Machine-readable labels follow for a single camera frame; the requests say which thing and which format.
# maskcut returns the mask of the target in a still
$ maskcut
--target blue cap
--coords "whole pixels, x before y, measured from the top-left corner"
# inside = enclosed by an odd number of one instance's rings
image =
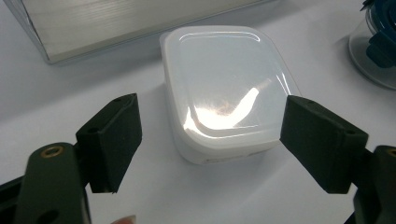
[[[366,54],[379,67],[396,66],[396,0],[375,0],[370,12],[377,33]]]

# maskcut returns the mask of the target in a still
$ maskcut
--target blue lid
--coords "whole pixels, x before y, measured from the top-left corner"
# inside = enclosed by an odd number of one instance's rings
[[[377,33],[366,54],[379,67],[396,66],[396,0],[375,0],[369,10]]]

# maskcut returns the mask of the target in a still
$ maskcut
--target white table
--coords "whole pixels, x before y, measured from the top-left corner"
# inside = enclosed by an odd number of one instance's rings
[[[271,37],[302,95],[360,127],[367,148],[396,146],[395,91],[364,78],[348,35],[362,0],[276,0],[195,22],[245,25]],[[90,194],[93,223],[137,215],[153,223],[344,223],[348,195],[328,195],[282,146],[212,165],[175,149],[166,110],[159,35],[69,63],[47,65],[0,2],[0,184],[23,175],[29,155],[75,132],[110,100],[137,92],[143,142],[117,194]]]

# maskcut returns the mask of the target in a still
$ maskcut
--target round container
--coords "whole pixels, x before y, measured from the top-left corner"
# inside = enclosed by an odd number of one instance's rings
[[[175,142],[194,163],[246,157],[280,143],[298,89],[272,41],[247,27],[198,26],[162,37]]]
[[[396,90],[396,0],[374,0],[349,37],[352,61],[373,82]]]

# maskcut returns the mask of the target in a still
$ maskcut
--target white lid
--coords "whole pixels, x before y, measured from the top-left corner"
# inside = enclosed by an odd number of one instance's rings
[[[298,89],[272,41],[247,27],[199,26],[162,39],[177,133],[210,155],[279,143],[286,98]]]

